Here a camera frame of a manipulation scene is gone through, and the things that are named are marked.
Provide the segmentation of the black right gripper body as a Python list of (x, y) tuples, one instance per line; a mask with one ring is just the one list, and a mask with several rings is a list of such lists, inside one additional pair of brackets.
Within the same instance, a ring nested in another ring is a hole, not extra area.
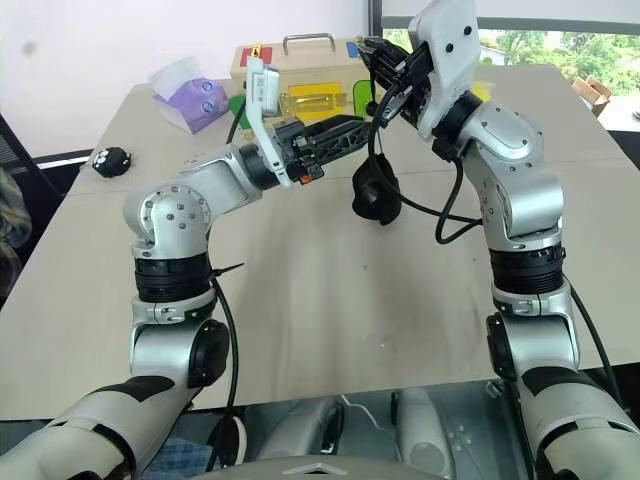
[(386, 89), (394, 88), (395, 93), (383, 108), (381, 124), (388, 125), (397, 115), (411, 125), (416, 125), (421, 108), (431, 91), (429, 74), (434, 65), (429, 46), (421, 42), (414, 50), (407, 52), (406, 59), (398, 67), (398, 74)]

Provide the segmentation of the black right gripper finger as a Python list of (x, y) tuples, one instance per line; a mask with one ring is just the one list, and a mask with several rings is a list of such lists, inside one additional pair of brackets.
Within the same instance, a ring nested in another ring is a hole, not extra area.
[(365, 65), (398, 65), (407, 51), (382, 37), (368, 36), (360, 40), (360, 57)]
[(367, 63), (367, 69), (369, 71), (371, 92), (375, 93), (377, 87), (386, 90), (396, 78), (398, 67), (402, 62), (402, 59), (370, 58)]

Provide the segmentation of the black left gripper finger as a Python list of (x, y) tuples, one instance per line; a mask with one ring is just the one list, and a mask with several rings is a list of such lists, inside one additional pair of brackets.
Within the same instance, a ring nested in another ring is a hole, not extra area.
[(312, 137), (315, 163), (330, 163), (360, 150), (368, 143), (369, 126), (356, 126), (342, 132), (325, 132)]
[(367, 135), (371, 122), (354, 115), (335, 115), (330, 118), (305, 125), (301, 136), (347, 136)]

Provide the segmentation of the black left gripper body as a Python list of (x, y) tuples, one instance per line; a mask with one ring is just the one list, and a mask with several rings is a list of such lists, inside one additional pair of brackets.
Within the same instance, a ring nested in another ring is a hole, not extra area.
[(319, 135), (323, 121), (305, 124), (298, 118), (273, 125), (274, 139), (280, 147), (281, 158), (288, 178), (306, 185), (321, 179), (325, 172), (316, 158), (313, 137)]

